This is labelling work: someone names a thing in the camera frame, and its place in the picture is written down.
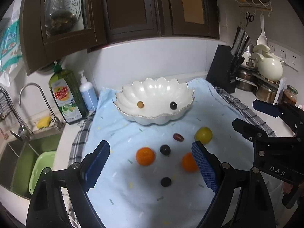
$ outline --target white countertop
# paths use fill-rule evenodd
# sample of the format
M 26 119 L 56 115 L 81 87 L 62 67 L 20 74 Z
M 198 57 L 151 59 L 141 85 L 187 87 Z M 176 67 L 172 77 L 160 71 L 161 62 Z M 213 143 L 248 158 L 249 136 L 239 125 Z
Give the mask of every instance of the white countertop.
M 242 103 L 254 110 L 252 107 L 252 102 L 256 99 L 256 97 L 253 93 L 236 89 L 236 92 L 232 95 L 239 98 Z M 277 136 L 293 137 L 293 132 L 285 125 L 285 123 L 280 118 L 274 118 L 258 111 L 255 112 L 268 124 L 270 128 L 274 130 Z M 77 124 L 65 126 L 57 148 L 53 170 L 62 170 L 67 168 L 72 143 L 79 130 L 80 127 Z M 24 199 L 7 190 L 6 188 L 0 186 L 0 201 L 2 205 L 14 217 L 16 217 L 21 223 L 25 225 L 27 211 L 30 203 L 29 200 Z

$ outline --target wooden cabinet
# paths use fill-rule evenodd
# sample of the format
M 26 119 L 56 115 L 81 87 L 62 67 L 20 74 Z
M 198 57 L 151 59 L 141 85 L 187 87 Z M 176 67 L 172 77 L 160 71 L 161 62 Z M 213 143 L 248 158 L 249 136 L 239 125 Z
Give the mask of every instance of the wooden cabinet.
M 108 42 L 158 35 L 154 0 L 103 0 Z
M 76 51 L 157 36 L 219 39 L 216 0 L 22 0 L 28 74 Z
M 219 39 L 216 0 L 165 0 L 162 1 L 164 13 L 168 13 L 167 2 L 171 12 L 172 34 Z
M 27 74 L 73 52 L 107 43 L 101 3 L 22 0 L 20 43 Z M 70 13 L 58 14 L 63 8 Z M 69 16 L 74 16 L 72 26 L 68 24 Z

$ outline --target dish soap bottle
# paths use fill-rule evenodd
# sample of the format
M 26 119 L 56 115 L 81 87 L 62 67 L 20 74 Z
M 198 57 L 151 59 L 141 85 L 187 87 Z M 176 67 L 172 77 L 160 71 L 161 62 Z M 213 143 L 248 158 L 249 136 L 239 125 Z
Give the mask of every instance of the dish soap bottle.
M 54 74 L 50 78 L 49 87 L 53 98 L 67 124 L 84 119 L 88 113 L 78 90 L 78 83 L 71 70 L 54 66 Z
M 84 70 L 80 71 L 80 82 L 81 85 L 79 87 L 79 91 L 82 95 L 82 98 L 85 102 L 85 105 L 88 111 L 92 112 L 97 109 L 98 99 L 96 97 L 96 93 L 94 91 L 94 87 L 91 82 L 87 81 L 87 78 L 83 75 Z

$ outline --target knife block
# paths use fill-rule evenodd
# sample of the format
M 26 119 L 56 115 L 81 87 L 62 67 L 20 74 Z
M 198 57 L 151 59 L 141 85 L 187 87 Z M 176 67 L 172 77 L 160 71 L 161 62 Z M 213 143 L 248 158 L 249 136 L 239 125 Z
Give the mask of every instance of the knife block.
M 235 92 L 235 66 L 239 58 L 231 54 L 231 47 L 218 45 L 206 81 L 224 89 L 227 93 Z

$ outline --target electrical outlet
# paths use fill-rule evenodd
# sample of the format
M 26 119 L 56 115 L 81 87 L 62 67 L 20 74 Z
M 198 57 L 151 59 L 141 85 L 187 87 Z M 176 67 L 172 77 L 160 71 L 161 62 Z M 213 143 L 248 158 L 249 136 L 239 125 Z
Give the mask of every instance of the electrical outlet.
M 276 44 L 268 41 L 268 47 L 270 48 L 271 53 L 275 53 Z
M 278 57 L 282 58 L 282 61 L 285 61 L 286 58 L 286 48 L 280 46 L 280 45 L 276 45 L 275 46 L 275 55 L 277 55 Z
M 301 57 L 292 52 L 291 50 L 286 51 L 286 63 L 296 70 L 300 70 Z

